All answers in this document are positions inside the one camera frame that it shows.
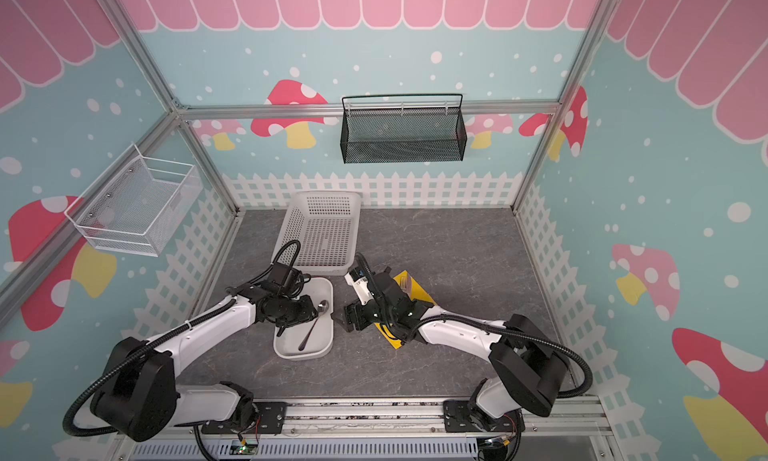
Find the silver spoon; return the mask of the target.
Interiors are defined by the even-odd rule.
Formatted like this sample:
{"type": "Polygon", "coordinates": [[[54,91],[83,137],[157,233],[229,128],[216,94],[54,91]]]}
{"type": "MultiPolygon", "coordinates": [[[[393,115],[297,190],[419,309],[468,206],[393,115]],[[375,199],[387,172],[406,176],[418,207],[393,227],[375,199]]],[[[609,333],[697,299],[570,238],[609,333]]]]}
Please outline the silver spoon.
{"type": "Polygon", "coordinates": [[[309,338],[311,337],[312,332],[314,331],[314,328],[316,327],[317,323],[319,322],[320,318],[328,311],[330,306],[330,303],[328,300],[322,300],[317,305],[317,317],[313,321],[312,326],[309,328],[308,332],[306,333],[305,337],[301,341],[301,343],[298,346],[298,350],[300,352],[303,352],[306,349],[306,346],[308,344],[309,338]]]}

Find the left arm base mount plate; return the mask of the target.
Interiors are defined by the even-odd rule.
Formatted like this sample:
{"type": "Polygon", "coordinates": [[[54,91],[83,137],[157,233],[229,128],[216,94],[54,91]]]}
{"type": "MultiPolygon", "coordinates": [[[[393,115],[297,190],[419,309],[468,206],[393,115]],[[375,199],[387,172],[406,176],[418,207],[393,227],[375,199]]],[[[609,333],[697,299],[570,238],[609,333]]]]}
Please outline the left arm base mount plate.
{"type": "Polygon", "coordinates": [[[251,402],[240,414],[225,421],[206,421],[201,432],[212,434],[281,434],[286,420],[286,402],[251,402]]]}

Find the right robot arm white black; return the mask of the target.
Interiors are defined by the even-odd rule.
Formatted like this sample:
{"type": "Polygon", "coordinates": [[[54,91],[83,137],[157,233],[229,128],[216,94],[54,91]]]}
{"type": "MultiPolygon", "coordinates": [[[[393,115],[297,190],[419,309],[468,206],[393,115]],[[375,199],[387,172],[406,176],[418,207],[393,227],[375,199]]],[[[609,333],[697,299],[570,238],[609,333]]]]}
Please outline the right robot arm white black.
{"type": "Polygon", "coordinates": [[[374,326],[395,347],[411,342],[448,346],[493,368],[494,377],[482,380],[467,402],[445,402],[448,430],[520,430],[524,412],[547,417],[557,400],[581,396],[593,385],[589,364],[523,315],[488,321],[453,313],[416,298],[410,278],[374,272],[361,253],[345,280],[358,297],[334,316],[346,331],[374,326]]]}

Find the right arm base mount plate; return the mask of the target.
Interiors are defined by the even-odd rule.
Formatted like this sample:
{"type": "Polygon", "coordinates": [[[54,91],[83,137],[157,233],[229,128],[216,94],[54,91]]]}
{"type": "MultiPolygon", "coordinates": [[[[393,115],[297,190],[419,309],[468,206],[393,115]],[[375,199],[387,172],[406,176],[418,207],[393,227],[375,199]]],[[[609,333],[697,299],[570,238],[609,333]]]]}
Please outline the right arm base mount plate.
{"type": "Polygon", "coordinates": [[[469,400],[449,399],[443,402],[444,429],[448,433],[522,433],[525,424],[520,410],[492,418],[469,400]]]}

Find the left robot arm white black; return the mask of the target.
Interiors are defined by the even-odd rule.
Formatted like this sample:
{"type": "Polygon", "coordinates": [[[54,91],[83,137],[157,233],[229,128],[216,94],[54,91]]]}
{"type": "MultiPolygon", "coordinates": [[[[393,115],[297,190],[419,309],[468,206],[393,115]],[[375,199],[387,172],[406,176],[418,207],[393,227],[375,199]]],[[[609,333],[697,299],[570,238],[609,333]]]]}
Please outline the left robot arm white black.
{"type": "Polygon", "coordinates": [[[318,318],[303,291],[312,277],[295,266],[300,251],[300,241],[286,242],[262,273],[229,289],[214,307],[163,334],[127,337],[116,344],[103,374],[64,414],[64,432],[73,437],[121,433],[142,442],[169,426],[197,429],[211,422],[234,432],[251,429],[259,420],[251,391],[230,381],[180,385],[177,377],[207,351],[255,324],[272,323],[282,336],[318,318]]]}

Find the yellow paper napkin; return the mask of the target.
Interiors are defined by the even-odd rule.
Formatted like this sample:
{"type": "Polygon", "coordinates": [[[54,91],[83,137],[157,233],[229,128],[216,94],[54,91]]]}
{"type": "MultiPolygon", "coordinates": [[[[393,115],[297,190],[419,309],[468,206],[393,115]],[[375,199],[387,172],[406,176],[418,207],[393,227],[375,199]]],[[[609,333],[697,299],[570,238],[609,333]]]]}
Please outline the yellow paper napkin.
{"type": "Polygon", "coordinates": [[[412,278],[412,294],[407,296],[399,286],[400,274],[392,277],[378,273],[378,286],[385,295],[379,302],[374,325],[394,349],[401,348],[409,339],[409,332],[428,309],[436,305],[434,299],[412,278]]]}

